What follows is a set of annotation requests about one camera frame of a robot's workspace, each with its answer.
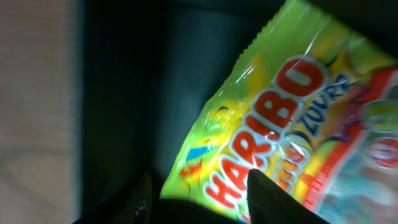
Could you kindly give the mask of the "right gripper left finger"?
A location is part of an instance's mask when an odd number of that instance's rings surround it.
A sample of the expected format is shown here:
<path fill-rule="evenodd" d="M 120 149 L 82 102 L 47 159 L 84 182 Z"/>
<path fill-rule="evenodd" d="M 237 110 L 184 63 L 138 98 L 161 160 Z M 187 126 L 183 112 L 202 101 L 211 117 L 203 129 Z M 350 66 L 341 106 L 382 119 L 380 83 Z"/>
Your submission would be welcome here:
<path fill-rule="evenodd" d="M 154 201 L 150 172 L 130 182 L 107 199 L 104 204 L 88 212 L 73 224 L 134 224 L 148 223 Z"/>

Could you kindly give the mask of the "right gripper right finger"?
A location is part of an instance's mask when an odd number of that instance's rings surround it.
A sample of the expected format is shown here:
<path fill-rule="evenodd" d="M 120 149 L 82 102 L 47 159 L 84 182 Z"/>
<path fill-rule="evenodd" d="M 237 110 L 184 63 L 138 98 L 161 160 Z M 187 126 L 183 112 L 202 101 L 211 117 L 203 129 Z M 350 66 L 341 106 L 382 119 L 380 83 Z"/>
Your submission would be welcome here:
<path fill-rule="evenodd" d="M 327 224 L 258 169 L 248 175 L 247 200 L 252 224 Z"/>

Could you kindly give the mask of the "green Haribo gummy bag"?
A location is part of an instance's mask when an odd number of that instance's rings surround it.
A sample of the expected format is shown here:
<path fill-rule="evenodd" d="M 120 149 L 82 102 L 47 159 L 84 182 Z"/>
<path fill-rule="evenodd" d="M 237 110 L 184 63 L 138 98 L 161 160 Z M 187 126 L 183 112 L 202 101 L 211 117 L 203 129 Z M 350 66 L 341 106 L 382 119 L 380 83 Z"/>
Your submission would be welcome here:
<path fill-rule="evenodd" d="M 286 1 L 184 140 L 160 197 L 252 223 L 249 172 L 329 223 L 397 222 L 397 60 Z"/>

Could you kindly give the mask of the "black gift box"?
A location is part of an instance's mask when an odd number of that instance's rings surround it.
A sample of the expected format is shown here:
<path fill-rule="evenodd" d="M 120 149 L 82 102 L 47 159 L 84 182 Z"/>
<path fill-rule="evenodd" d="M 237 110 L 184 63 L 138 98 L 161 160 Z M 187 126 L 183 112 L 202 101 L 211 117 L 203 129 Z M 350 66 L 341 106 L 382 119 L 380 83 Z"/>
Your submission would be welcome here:
<path fill-rule="evenodd" d="M 286 1 L 87 1 L 82 212 L 150 172 L 148 223 L 243 223 L 160 191 L 206 102 Z M 308 1 L 397 60 L 396 1 Z"/>

